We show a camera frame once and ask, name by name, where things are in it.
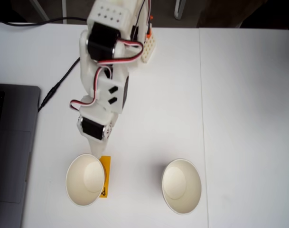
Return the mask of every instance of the white paper cup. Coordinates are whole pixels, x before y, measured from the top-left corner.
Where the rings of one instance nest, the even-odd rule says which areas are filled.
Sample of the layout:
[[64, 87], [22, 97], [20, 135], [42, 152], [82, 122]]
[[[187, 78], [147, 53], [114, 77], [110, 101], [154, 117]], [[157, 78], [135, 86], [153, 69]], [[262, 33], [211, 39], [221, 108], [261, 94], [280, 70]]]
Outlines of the white paper cup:
[[177, 214], [192, 212], [201, 196], [201, 181], [195, 166], [185, 159], [170, 162], [162, 175], [162, 194]]
[[104, 168], [91, 154], [82, 154], [70, 164], [66, 174], [66, 192], [78, 206], [88, 206], [100, 196], [104, 186]]

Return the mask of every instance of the cup rim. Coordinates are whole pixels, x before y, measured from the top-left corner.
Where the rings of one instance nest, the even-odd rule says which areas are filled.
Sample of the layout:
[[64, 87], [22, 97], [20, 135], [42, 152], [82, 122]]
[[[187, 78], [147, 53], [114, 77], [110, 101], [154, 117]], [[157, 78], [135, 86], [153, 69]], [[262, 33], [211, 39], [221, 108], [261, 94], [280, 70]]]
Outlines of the cup rim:
[[[201, 194], [200, 194], [199, 201], [198, 201], [196, 207], [195, 207], [194, 209], [192, 209], [190, 212], [187, 212], [187, 213], [179, 213], [178, 211], [175, 211], [175, 210], [168, 204], [168, 201], [167, 201], [166, 198], [165, 198], [165, 192], [164, 192], [164, 186], [163, 186], [163, 176], [164, 176], [165, 170], [167, 170], [168, 166], [169, 166], [171, 163], [174, 163], [174, 162], [176, 162], [176, 161], [185, 161], [185, 162], [190, 163], [190, 164], [195, 168], [195, 170], [197, 171], [198, 176], [199, 176], [199, 179], [200, 179], [200, 183], [201, 183]], [[201, 177], [200, 177], [199, 171], [198, 171], [198, 169], [196, 168], [196, 166], [195, 166], [192, 162], [190, 162], [189, 160], [187, 160], [187, 159], [177, 158], [177, 159], [172, 160], [169, 164], [167, 164], [167, 166], [165, 167], [165, 169], [164, 169], [164, 171], [163, 171], [163, 173], [162, 173], [161, 185], [162, 185], [162, 196], [163, 196], [164, 201], [166, 202], [167, 206], [168, 206], [173, 212], [175, 212], [176, 214], [179, 214], [179, 215], [188, 215], [188, 214], [192, 213], [192, 212], [197, 208], [197, 206], [199, 205], [199, 203], [200, 203], [200, 201], [201, 201], [201, 198], [202, 198], [202, 182], [201, 182]]]
[[101, 192], [103, 191], [103, 186], [102, 186], [101, 191], [100, 191], [100, 193], [99, 193], [99, 197], [97, 197], [97, 198], [96, 198], [93, 202], [91, 202], [90, 204], [87, 204], [87, 205], [79, 205], [79, 204], [76, 204], [76, 203], [70, 198], [70, 196], [69, 196], [69, 194], [68, 194], [68, 191], [67, 191], [67, 175], [68, 175], [68, 171], [70, 170], [70, 167], [72, 166], [72, 164], [73, 164], [78, 158], [80, 158], [80, 157], [82, 157], [82, 156], [91, 156], [91, 157], [94, 157], [94, 158], [99, 162], [99, 164], [100, 164], [100, 166], [101, 166], [101, 168], [102, 168], [102, 170], [103, 170], [103, 186], [104, 186], [104, 184], [105, 184], [105, 173], [104, 173], [104, 167], [103, 167], [101, 161], [100, 161], [99, 159], [97, 159], [95, 156], [93, 156], [92, 154], [90, 154], [90, 153], [80, 154], [79, 156], [77, 156], [77, 157], [70, 163], [70, 165], [69, 165], [69, 167], [68, 167], [68, 169], [67, 169], [67, 172], [66, 172], [66, 177], [65, 177], [65, 190], [66, 190], [66, 194], [67, 194], [67, 196], [69, 197], [70, 201], [71, 201], [73, 204], [75, 204], [75, 205], [77, 205], [77, 206], [79, 206], [79, 207], [84, 208], [84, 207], [91, 206], [93, 203], [95, 203], [95, 201], [96, 201], [97, 199], [99, 199], [99, 197], [100, 197], [100, 195], [101, 195]]

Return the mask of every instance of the chair leg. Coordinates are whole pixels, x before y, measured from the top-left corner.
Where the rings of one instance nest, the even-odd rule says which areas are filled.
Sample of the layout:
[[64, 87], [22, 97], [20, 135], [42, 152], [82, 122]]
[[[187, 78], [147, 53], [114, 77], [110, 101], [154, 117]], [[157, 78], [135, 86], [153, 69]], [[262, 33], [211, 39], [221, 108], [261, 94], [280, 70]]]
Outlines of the chair leg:
[[47, 14], [45, 13], [43, 8], [41, 7], [38, 0], [29, 0], [29, 1], [43, 20], [49, 20]]
[[180, 20], [182, 17], [185, 4], [186, 4], [186, 0], [176, 0], [174, 16], [177, 20]]

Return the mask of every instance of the red white black wire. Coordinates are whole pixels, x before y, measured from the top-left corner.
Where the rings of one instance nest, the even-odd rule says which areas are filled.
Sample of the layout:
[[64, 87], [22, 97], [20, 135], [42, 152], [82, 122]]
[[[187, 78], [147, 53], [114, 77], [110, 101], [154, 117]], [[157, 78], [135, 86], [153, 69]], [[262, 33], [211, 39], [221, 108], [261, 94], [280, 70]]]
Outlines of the red white black wire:
[[94, 102], [96, 101], [96, 92], [97, 92], [97, 83], [98, 83], [98, 77], [100, 72], [104, 69], [107, 68], [110, 72], [110, 79], [112, 79], [112, 70], [108, 65], [112, 65], [112, 64], [121, 64], [121, 63], [130, 63], [133, 62], [135, 60], [137, 60], [143, 52], [144, 46], [141, 42], [138, 41], [131, 41], [131, 40], [125, 40], [125, 39], [121, 39], [119, 38], [117, 41], [122, 42], [123, 44], [125, 44], [126, 46], [133, 46], [133, 47], [140, 47], [141, 50], [139, 53], [137, 53], [134, 56], [131, 57], [123, 57], [123, 58], [114, 58], [114, 59], [108, 59], [108, 60], [100, 60], [98, 61], [98, 69], [96, 70], [94, 79], [93, 79], [93, 99], [91, 102], [86, 103], [86, 102], [82, 102], [82, 101], [78, 101], [78, 100], [71, 100], [69, 105], [72, 109], [79, 111], [76, 107], [73, 106], [73, 104], [77, 104], [80, 106], [91, 106], [94, 104]]

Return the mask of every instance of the black cable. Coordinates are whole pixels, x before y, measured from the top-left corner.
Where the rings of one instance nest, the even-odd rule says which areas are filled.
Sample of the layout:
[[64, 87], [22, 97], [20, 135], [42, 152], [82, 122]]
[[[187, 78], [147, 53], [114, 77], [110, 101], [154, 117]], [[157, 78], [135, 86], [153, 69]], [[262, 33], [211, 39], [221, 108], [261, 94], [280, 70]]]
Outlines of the black cable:
[[139, 14], [138, 14], [138, 17], [137, 17], [137, 21], [136, 21], [136, 25], [135, 25], [135, 30], [134, 30], [134, 34], [133, 34], [133, 38], [131, 40], [134, 40], [134, 37], [135, 37], [135, 33], [136, 33], [136, 29], [137, 29], [137, 25], [138, 25], [138, 21], [139, 21], [139, 17], [140, 17], [140, 14], [141, 14], [141, 10], [142, 10], [142, 7], [145, 3], [145, 0], [143, 0], [143, 3], [141, 5], [141, 8], [139, 10]]
[[0, 23], [3, 23], [5, 25], [10, 25], [10, 26], [15, 26], [15, 27], [29, 27], [29, 26], [39, 26], [39, 25], [45, 25], [51, 22], [55, 22], [55, 21], [59, 21], [59, 20], [80, 20], [80, 21], [85, 21], [86, 19], [84, 18], [77, 18], [77, 17], [63, 17], [63, 18], [55, 18], [55, 19], [51, 19], [51, 20], [46, 20], [46, 21], [42, 21], [42, 22], [38, 22], [38, 23], [31, 23], [31, 24], [14, 24], [14, 23], [10, 23], [10, 22], [5, 22], [0, 20]]
[[61, 78], [61, 80], [54, 86], [51, 88], [51, 90], [48, 92], [48, 94], [46, 95], [46, 97], [44, 98], [41, 106], [38, 109], [38, 112], [40, 112], [40, 110], [47, 104], [47, 102], [54, 96], [54, 94], [56, 93], [57, 89], [60, 87], [60, 85], [62, 84], [62, 82], [67, 78], [67, 76], [69, 75], [69, 73], [73, 70], [73, 68], [77, 65], [77, 63], [80, 61], [80, 58], [78, 58], [74, 64], [69, 68], [69, 70], [67, 71], [67, 73], [63, 76], [63, 78]]

